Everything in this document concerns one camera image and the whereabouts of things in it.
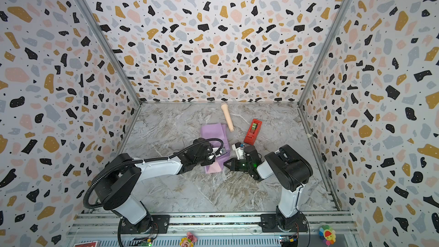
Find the metal corner post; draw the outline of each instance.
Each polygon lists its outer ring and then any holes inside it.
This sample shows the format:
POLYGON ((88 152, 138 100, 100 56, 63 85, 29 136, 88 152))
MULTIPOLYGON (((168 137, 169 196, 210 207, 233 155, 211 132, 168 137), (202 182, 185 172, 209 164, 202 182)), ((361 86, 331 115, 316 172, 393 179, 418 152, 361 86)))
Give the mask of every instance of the metal corner post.
MULTIPOLYGON (((313 85, 313 82, 316 79, 317 74, 323 65, 323 61, 324 61, 324 59, 329 51, 329 48, 331 47, 331 44, 332 44, 335 36, 337 35, 337 31, 343 22, 343 18, 345 17, 345 15, 346 15, 346 13, 351 5, 351 2, 352 2, 352 0, 343 0, 342 1, 342 4, 340 6, 340 10, 338 11, 337 16, 335 17, 334 23, 331 25, 331 29, 329 30, 329 33, 328 33, 326 40, 324 42, 324 45, 322 47, 322 50, 317 58, 316 64, 314 65, 313 69, 311 70, 310 77, 306 81, 305 88, 303 89, 303 92, 302 92, 300 99, 299 99, 299 102, 298 102, 299 115, 302 119, 302 123, 303 123, 304 129, 305 129, 305 132, 307 134, 310 134, 310 135, 312 135, 312 131, 311 131, 311 129, 308 125, 308 122, 306 120, 306 112, 303 110, 302 105, 305 103, 306 97, 307 97, 308 93, 310 92, 311 87, 313 85)), ((332 182, 329 178, 329 175, 326 171, 325 163, 323 162, 323 160, 320 156, 320 152, 318 149, 316 139, 312 136, 308 140, 310 142, 311 150, 313 151, 313 154, 316 158, 316 162, 317 162, 317 165, 319 167, 320 173, 322 175, 325 187, 327 190, 329 190, 332 193, 335 206, 337 207, 337 210, 340 211, 342 209, 342 205, 339 202, 335 187, 332 184, 332 182)))
POLYGON ((302 91, 302 94, 299 98, 299 106, 303 105, 306 95, 311 89, 311 86, 313 85, 313 81, 317 76, 318 71, 323 65, 323 61, 327 55, 327 52, 329 51, 329 48, 331 47, 332 41, 334 40, 335 36, 337 35, 337 31, 340 27, 340 25, 343 22, 343 18, 345 17, 346 12, 349 9, 349 6, 351 5, 352 0, 343 0, 340 5, 340 10, 338 11, 334 23, 331 25, 331 29, 329 30, 329 33, 326 36, 325 42, 323 43, 322 50, 317 57, 316 64, 314 65, 313 69, 311 70, 310 77, 305 83, 305 87, 302 91))
POLYGON ((141 101, 137 97, 136 91, 134 90, 133 86, 129 82, 128 77, 123 71, 123 68, 119 65, 119 60, 117 59, 109 43, 107 42, 107 39, 102 33, 101 28, 97 24, 96 20, 94 20, 93 13, 88 7, 87 2, 85 2, 85 0, 74 0, 74 2, 76 6, 79 8, 79 10, 81 11, 81 13, 84 15, 84 19, 86 20, 87 24, 90 26, 91 31, 93 32, 94 36, 96 37, 97 41, 101 45, 106 55, 109 57, 110 61, 113 63, 113 67, 116 70, 117 74, 119 75, 120 80, 122 81, 123 85, 125 85, 127 92, 130 94, 132 100, 140 110, 141 101))

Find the red tape dispenser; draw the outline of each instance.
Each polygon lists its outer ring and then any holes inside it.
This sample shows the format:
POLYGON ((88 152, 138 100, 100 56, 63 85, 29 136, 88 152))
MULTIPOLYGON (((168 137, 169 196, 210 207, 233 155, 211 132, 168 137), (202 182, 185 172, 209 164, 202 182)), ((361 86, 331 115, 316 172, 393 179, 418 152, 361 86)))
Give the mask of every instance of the red tape dispenser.
POLYGON ((261 130, 262 121, 253 119, 252 124, 247 131, 247 135, 245 136, 244 142, 250 145, 255 144, 256 137, 259 134, 259 131, 261 130))

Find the beige cylindrical object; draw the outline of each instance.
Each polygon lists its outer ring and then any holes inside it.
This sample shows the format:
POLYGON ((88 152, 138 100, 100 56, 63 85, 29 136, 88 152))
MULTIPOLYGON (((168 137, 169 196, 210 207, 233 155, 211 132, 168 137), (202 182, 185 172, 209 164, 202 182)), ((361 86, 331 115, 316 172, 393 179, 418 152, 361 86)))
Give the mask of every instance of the beige cylindrical object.
POLYGON ((225 102, 221 103, 221 109, 224 113, 224 117, 226 118, 227 125, 229 126, 229 130, 233 132, 235 129, 233 128, 232 119, 230 118, 230 114, 229 114, 229 106, 227 105, 227 103, 225 102))

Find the terrazzo wall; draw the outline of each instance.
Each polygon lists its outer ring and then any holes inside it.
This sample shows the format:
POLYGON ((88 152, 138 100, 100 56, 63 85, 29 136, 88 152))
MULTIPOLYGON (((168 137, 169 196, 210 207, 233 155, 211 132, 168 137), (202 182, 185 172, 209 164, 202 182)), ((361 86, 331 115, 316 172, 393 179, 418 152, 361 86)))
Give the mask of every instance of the terrazzo wall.
POLYGON ((61 246, 136 110, 73 0, 1 0, 0 246, 61 246))
POLYGON ((365 246, 439 246, 438 0, 353 0, 303 106, 365 246))
POLYGON ((142 101, 294 101, 342 0, 86 0, 142 101))

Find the pink toy figure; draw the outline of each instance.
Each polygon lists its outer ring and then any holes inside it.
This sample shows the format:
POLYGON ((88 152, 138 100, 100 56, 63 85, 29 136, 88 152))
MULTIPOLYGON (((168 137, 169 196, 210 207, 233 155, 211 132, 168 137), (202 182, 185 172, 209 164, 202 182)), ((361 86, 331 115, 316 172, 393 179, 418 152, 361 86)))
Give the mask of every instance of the pink toy figure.
POLYGON ((180 246, 181 247, 194 247, 194 243, 197 242, 197 238, 192 235, 191 232, 187 233, 187 237, 181 239, 180 246))

